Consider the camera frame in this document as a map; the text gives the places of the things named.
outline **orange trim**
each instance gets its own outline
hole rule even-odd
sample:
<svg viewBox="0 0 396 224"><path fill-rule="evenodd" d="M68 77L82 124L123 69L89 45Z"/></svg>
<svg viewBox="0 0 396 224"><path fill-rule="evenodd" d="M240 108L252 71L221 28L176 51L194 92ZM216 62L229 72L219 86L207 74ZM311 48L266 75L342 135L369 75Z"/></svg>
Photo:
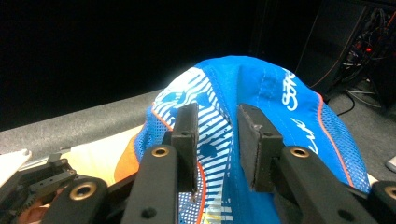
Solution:
<svg viewBox="0 0 396 224"><path fill-rule="evenodd" d="M338 149L337 145L335 144L334 140L332 139L332 136L327 132L326 128L324 127L323 120L322 120L322 117L321 117L321 111L322 111L322 108L323 108L323 99L321 98L321 96L318 93L317 93L317 95L319 97L319 107L318 107L318 122L319 122L319 125L320 125L321 129L323 130L323 132L326 133L326 135L329 138L330 142L332 142L332 146L335 149L335 153L337 153L338 160L340 160L341 166L343 167L344 173L346 174L347 182L349 183L349 185L351 187L354 187L352 179L350 178L350 175L349 175L349 171L347 170L347 167L346 167L346 165L344 163L344 160L341 157L340 150Z"/></svg>
<svg viewBox="0 0 396 224"><path fill-rule="evenodd" d="M204 206L205 206L205 199L206 199L206 178L205 178L205 173L204 169L202 168L202 165L200 162L197 162L199 172L201 173L201 178L202 178L202 199L201 199L201 207L199 209L198 213L198 218L197 218L197 224L201 223L202 219L202 214L204 212Z"/></svg>
<svg viewBox="0 0 396 224"><path fill-rule="evenodd" d="M114 171L114 180L116 183L129 175L135 174L139 170L139 161L134 152L134 140L140 132L131 138L117 163L116 170Z"/></svg>
<svg viewBox="0 0 396 224"><path fill-rule="evenodd" d="M160 117L160 115L157 114L157 112L154 111L154 106L155 103L152 103L152 107L151 107L151 113L163 124L166 126L166 128L168 128L169 131L173 131L173 128L171 126L169 126L168 123L166 123L165 120L163 120L163 118Z"/></svg>

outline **orange fabric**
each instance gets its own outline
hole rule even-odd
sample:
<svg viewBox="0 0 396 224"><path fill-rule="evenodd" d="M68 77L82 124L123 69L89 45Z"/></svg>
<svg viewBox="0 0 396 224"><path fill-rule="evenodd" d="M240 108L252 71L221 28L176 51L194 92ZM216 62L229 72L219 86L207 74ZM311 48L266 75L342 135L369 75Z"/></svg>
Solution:
<svg viewBox="0 0 396 224"><path fill-rule="evenodd" d="M205 199L206 199L206 178L205 178L205 173L204 169L202 168L202 165L200 162L197 162L199 172L201 173L201 178L202 178L202 199L201 199L201 207L199 209L198 213L198 218L197 218L197 224L201 223L202 219L202 214L204 212L204 206L205 206Z"/></svg>
<svg viewBox="0 0 396 224"><path fill-rule="evenodd" d="M341 156L340 150L338 149L337 145L335 144L334 140L332 139L332 136L327 132L326 128L324 127L323 120L321 117L321 112L322 112L322 108L323 108L323 100L318 93L317 93L317 95L319 97L319 108L318 108L319 125L320 125L321 129L323 130L323 132L326 134L326 136L329 138L330 142L332 143L332 146L335 149L335 153L337 154L338 160L340 160L341 166L343 167L344 173L346 174L346 179L347 179L349 186L354 187L352 178L350 177L349 171L347 170L347 167L344 163L343 157Z"/></svg>
<svg viewBox="0 0 396 224"><path fill-rule="evenodd" d="M137 160L136 154L134 154L134 140L136 137L137 135L129 141L128 146L125 148L117 163L116 171L114 172L114 179L116 182L136 173L139 169L139 161Z"/></svg>

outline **floor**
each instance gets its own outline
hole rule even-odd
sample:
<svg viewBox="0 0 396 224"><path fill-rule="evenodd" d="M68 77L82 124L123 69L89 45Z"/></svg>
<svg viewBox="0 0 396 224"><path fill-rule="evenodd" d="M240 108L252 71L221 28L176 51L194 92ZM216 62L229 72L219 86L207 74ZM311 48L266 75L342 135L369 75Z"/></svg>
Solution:
<svg viewBox="0 0 396 224"><path fill-rule="evenodd" d="M347 94L354 99L355 107L339 118L361 150L368 173L378 180L396 181L396 174L385 166L387 161L396 156L396 115L383 113L376 107L379 103L371 93L359 90L333 97L329 106L335 113L342 113L352 107L352 100Z"/></svg>

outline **white stripe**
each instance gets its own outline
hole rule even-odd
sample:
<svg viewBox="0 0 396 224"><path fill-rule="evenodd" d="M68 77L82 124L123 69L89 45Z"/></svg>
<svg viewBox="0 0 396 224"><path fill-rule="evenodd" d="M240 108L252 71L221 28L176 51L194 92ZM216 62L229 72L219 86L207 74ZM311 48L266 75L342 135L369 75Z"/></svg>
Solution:
<svg viewBox="0 0 396 224"><path fill-rule="evenodd" d="M213 98L215 98L215 93L214 93L214 92L211 92L211 93L209 94L209 102L210 102L210 103L212 103Z"/></svg>
<svg viewBox="0 0 396 224"><path fill-rule="evenodd" d="M210 86L210 82L209 82L209 79L208 78L202 78L201 80L200 80L200 82L197 82L194 86L190 86L190 89L189 90L187 90L187 95L191 95L191 94L194 94L194 93L198 93L198 92L200 92L200 89L202 89L203 87L205 87L206 85L209 85Z"/></svg>
<svg viewBox="0 0 396 224"><path fill-rule="evenodd" d="M221 207L221 212L231 213L231 207Z"/></svg>
<svg viewBox="0 0 396 224"><path fill-rule="evenodd" d="M208 115L205 115L204 117L202 117L201 119L199 119L199 122L198 122L198 126L200 126L202 123L204 123L205 121L207 121L207 120L209 120L209 119L211 119L211 118L213 118L213 117L215 117L215 116L218 116L219 115L219 112L218 111L216 111L216 110L213 110L213 112L211 112L210 114L208 114Z"/></svg>
<svg viewBox="0 0 396 224"><path fill-rule="evenodd" d="M171 118L173 118L172 114L170 111L167 111L166 114L163 116L163 120L166 121L166 123L170 124L171 123Z"/></svg>
<svg viewBox="0 0 396 224"><path fill-rule="evenodd" d="M206 185L208 187L211 187L211 186L216 186L216 185L222 185L223 182L224 181L221 179L221 180L216 180L216 181L213 181L213 182L206 182Z"/></svg>
<svg viewBox="0 0 396 224"><path fill-rule="evenodd" d="M199 133L200 133L200 135L203 134L204 130L206 130L206 129L208 129L208 128L210 128L210 130L212 130L213 127L211 127L211 126L212 126L214 123L217 123L218 121L220 121L221 119L222 119L221 116L217 116L217 117L215 117L214 119L210 120L206 125L201 126L201 127L199 128Z"/></svg>
<svg viewBox="0 0 396 224"><path fill-rule="evenodd" d="M204 87L204 89L203 90L201 90L201 92L205 92L206 93L206 95L208 95L208 93L207 93L207 91L210 89L212 87L212 85L210 84L210 82L209 82L209 84L208 85L206 85L205 87Z"/></svg>
<svg viewBox="0 0 396 224"><path fill-rule="evenodd" d="M210 87L210 89L207 90L207 92L206 92L207 96L210 97L210 94L212 94L212 92L213 92L213 88Z"/></svg>
<svg viewBox="0 0 396 224"><path fill-rule="evenodd" d="M208 134L208 135L205 135L205 134L201 133L200 136L202 136L203 138L201 138L201 139L198 140L198 145L197 145L197 147L200 147L201 144L207 143L208 141L211 141L212 139L216 139L216 138L218 138L219 136L221 136L222 134L225 134L225 133L227 133L227 132L229 132L229 131L231 130L231 128L230 128L229 126L225 126L224 129L225 129L225 132L217 132L217 133L213 134L212 136L210 136L209 134ZM221 137L220 139L216 140L216 142L218 142L218 141L223 142L223 141L225 141L225 140L230 140L230 139L227 139L226 136L227 136L227 135Z"/></svg>
<svg viewBox="0 0 396 224"><path fill-rule="evenodd" d="M172 91L172 88L166 88L164 89L162 92L160 92L160 94L157 95L157 97L154 99L154 102L160 102L163 100L163 98L165 98L168 94L175 92Z"/></svg>
<svg viewBox="0 0 396 224"><path fill-rule="evenodd" d="M221 201L220 200L213 200L213 201L205 202L205 204L221 206Z"/></svg>
<svg viewBox="0 0 396 224"><path fill-rule="evenodd" d="M222 149L224 147L227 147L229 145L230 145L230 142L225 142L223 144L220 144L220 145L216 146L216 150L220 150L220 149Z"/></svg>
<svg viewBox="0 0 396 224"><path fill-rule="evenodd" d="M229 158L229 156L228 156L227 154L229 154L229 150L228 150L228 149L222 150L222 151L221 151L221 155L218 155L218 156L215 157L215 158L213 158L213 157L204 158L205 161L200 161L200 163L201 163L202 165L204 165L205 168L207 169L207 168L209 168L209 167L212 166L212 165L207 166L208 164L211 164L211 163L214 163L214 162L220 161L220 160L226 160L226 161L228 161L230 158Z"/></svg>
<svg viewBox="0 0 396 224"><path fill-rule="evenodd" d="M207 192L220 192L221 190L222 190L222 187L221 188L207 188L206 189L207 190Z"/></svg>
<svg viewBox="0 0 396 224"><path fill-rule="evenodd" d="M221 220L222 221L233 221L233 217L232 216L221 216Z"/></svg>
<svg viewBox="0 0 396 224"><path fill-rule="evenodd" d="M154 111L158 114L159 111L161 111L162 108L164 108L167 105L171 105L173 102L156 102L154 106Z"/></svg>
<svg viewBox="0 0 396 224"><path fill-rule="evenodd" d="M218 172L218 171L222 171L224 169L225 169L225 165L221 165L221 166L218 166L218 167L214 167L212 169L205 170L205 172L207 174L212 174L212 173L215 173L215 172Z"/></svg>
<svg viewBox="0 0 396 224"><path fill-rule="evenodd" d="M217 123L218 121L220 121L221 119L222 119L222 117L221 117L221 116L218 116L217 118L210 120L210 121L208 122L208 124L207 124L205 127L208 128L208 127L212 126L214 123ZM225 126L226 126L227 124L228 124L228 123L227 123L226 120L222 120L222 121L221 121L219 124L217 124L215 127L211 127L211 128L210 128L208 131L206 131L205 133L204 133L204 130L203 130L202 132L200 132L200 134L207 134L207 135L210 135L210 134L212 134L212 133L218 131L219 129L225 128Z"/></svg>
<svg viewBox="0 0 396 224"><path fill-rule="evenodd" d="M212 111L215 111L215 107L213 107L213 106L210 106L207 109L198 111L198 119L201 119L203 116L205 116L205 114L209 114Z"/></svg>
<svg viewBox="0 0 396 224"><path fill-rule="evenodd" d="M219 105L218 105L218 97L215 97L215 99L214 99L213 102L212 102L212 105L213 105L215 108L219 108Z"/></svg>
<svg viewBox="0 0 396 224"><path fill-rule="evenodd" d="M221 178L224 177L224 173L219 173L216 175L207 175L206 176L206 181L211 180L211 179L217 179L217 178Z"/></svg>
<svg viewBox="0 0 396 224"><path fill-rule="evenodd" d="M228 157L224 157L222 159L212 161L212 162L210 162L208 164L204 164L204 167L207 169L207 168L212 167L214 165L218 165L220 163L226 162L227 160L228 160Z"/></svg>
<svg viewBox="0 0 396 224"><path fill-rule="evenodd" d="M229 132L229 133L226 133L224 136L222 136L220 139L218 139L218 140L216 140L216 141L214 141L214 142L212 142L212 144L213 144L213 146L215 146L215 145L217 145L217 144L219 144L219 143L221 143L221 142L223 142L223 141L231 141L231 137L233 137L233 132Z"/></svg>
<svg viewBox="0 0 396 224"><path fill-rule="evenodd" d="M206 195L206 198L207 199L220 199L222 197L222 195L221 194L209 194L209 195Z"/></svg>
<svg viewBox="0 0 396 224"><path fill-rule="evenodd" d="M187 88L191 88L191 87L195 86L197 83L199 83L204 78L206 78L205 74L202 73L202 70L201 71L191 71L191 74L198 78L196 78L192 83L189 83ZM195 77L190 78L190 80L186 80L184 82L184 85L186 85L188 82L191 82Z"/></svg>
<svg viewBox="0 0 396 224"><path fill-rule="evenodd" d="M187 71L190 72L190 73L193 73L193 74L201 74L201 75L205 74L204 71L201 68L197 68L197 67L191 67Z"/></svg>
<svg viewBox="0 0 396 224"><path fill-rule="evenodd" d="M185 102L188 102L191 100L191 98L195 98L196 95L201 93L203 89L206 87L206 85L210 86L209 80L206 78L202 81L202 83L199 83L196 87L193 87L192 89L187 90L186 92L186 100Z"/></svg>
<svg viewBox="0 0 396 224"><path fill-rule="evenodd" d="M221 212L220 211L207 211L206 210L205 213L209 214L212 217L221 217Z"/></svg>
<svg viewBox="0 0 396 224"><path fill-rule="evenodd" d="M221 206L208 206L205 211L210 214L221 213Z"/></svg>
<svg viewBox="0 0 396 224"><path fill-rule="evenodd" d="M174 106L174 105L175 105L175 102L170 102L169 104L166 104L166 106L161 108L161 110L157 110L157 114L162 118L163 114L168 112L169 108Z"/></svg>
<svg viewBox="0 0 396 224"><path fill-rule="evenodd" d="M220 224L221 223L220 216L219 219L214 219L212 217L204 217L204 220L202 220L201 223Z"/></svg>

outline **dark background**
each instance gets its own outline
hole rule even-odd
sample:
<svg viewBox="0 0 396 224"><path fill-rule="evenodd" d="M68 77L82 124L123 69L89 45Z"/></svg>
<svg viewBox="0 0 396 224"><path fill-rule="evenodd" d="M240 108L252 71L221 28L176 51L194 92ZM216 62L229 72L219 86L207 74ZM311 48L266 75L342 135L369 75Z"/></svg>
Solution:
<svg viewBox="0 0 396 224"><path fill-rule="evenodd" d="M164 88L209 58L293 70L320 3L136 2L3 1L0 131Z"/></svg>

